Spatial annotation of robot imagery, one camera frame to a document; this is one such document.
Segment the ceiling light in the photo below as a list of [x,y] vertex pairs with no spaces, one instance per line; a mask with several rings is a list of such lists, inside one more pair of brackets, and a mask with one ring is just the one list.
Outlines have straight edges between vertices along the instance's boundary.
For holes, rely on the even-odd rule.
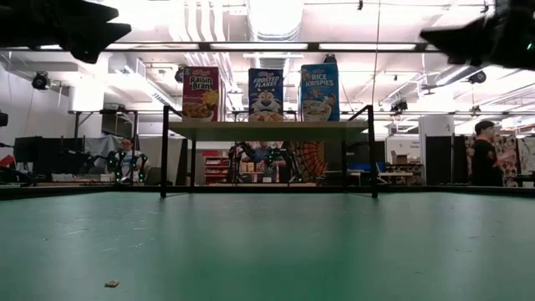
[[443,85],[443,84],[446,84],[448,83],[451,79],[455,78],[457,75],[465,72],[468,68],[470,68],[470,66],[462,66],[460,67],[459,69],[457,69],[455,72],[452,72],[450,74],[448,74],[446,77],[442,78],[442,79],[439,79],[436,81],[436,85]]
[[244,59],[302,59],[302,54],[243,54]]
[[198,50],[198,43],[112,43],[106,50],[172,51]]
[[414,50],[415,43],[321,43],[320,50]]
[[243,50],[305,50],[306,43],[212,43],[211,48],[214,50],[243,49]]

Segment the red cereal box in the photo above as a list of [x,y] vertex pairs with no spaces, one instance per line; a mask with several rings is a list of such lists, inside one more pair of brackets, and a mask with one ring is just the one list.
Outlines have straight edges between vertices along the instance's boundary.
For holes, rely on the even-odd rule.
[[182,98],[183,121],[217,121],[219,69],[185,67]]

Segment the green floor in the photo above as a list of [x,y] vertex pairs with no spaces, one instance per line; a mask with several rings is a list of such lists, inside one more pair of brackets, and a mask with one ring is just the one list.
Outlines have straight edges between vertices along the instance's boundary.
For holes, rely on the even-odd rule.
[[535,299],[521,198],[62,196],[0,202],[0,242],[2,301]]

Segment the cable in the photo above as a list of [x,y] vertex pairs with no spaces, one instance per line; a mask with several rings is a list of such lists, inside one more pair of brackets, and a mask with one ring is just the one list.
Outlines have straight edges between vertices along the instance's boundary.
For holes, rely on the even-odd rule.
[[30,106],[28,108],[28,115],[26,116],[26,125],[24,125],[23,137],[26,136],[26,130],[28,129],[28,122],[30,120],[30,114],[32,113],[33,93],[35,93],[35,89],[32,88],[32,96],[30,96]]
[[61,104],[61,96],[62,96],[63,91],[64,91],[64,86],[62,84],[59,84],[58,108],[59,108],[59,105]]
[[374,83],[371,88],[371,105],[374,105],[375,98],[375,78],[377,77],[377,59],[379,57],[379,32],[381,26],[381,0],[379,0],[379,11],[377,12],[377,38],[375,40],[375,66],[374,66]]

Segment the man in black shirt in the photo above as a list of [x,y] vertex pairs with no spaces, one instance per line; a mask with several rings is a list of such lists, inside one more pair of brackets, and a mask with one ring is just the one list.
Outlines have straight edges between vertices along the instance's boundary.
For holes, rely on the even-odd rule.
[[502,186],[500,162],[512,156],[511,153],[497,157],[494,141],[494,123],[488,120],[476,125],[474,156],[471,158],[471,184],[474,186]]

